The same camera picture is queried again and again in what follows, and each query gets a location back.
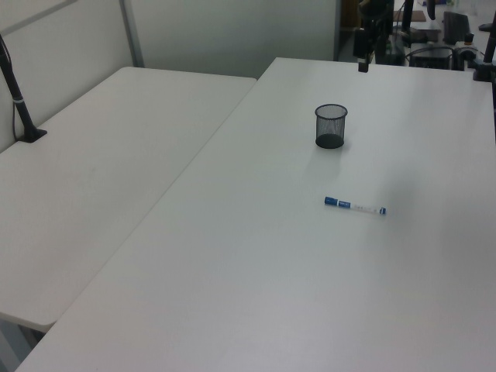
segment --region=marker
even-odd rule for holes
[[[354,209],[355,211],[377,213],[378,215],[386,214],[386,208],[383,207],[363,207],[362,205],[351,204],[347,201],[330,198],[329,196],[325,197],[324,203],[328,205],[334,205],[335,207]]]

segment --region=blue marker cap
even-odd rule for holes
[[[328,205],[338,205],[338,199],[330,198],[329,196],[326,196],[324,199],[324,203]]]

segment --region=black mesh pencil holder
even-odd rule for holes
[[[337,149],[344,144],[344,120],[348,115],[341,105],[322,105],[315,110],[317,137],[315,143],[324,149]]]

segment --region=tabletop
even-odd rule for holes
[[[123,68],[0,154],[0,318],[46,332],[254,82]]]
[[[356,68],[276,59],[19,372],[493,372],[491,86]]]

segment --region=white wall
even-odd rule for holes
[[[132,65],[119,0],[77,0],[4,41],[35,126]],[[0,75],[0,151],[13,143],[11,118],[12,98]]]
[[[145,67],[258,78],[275,57],[334,58],[339,0],[126,4]]]

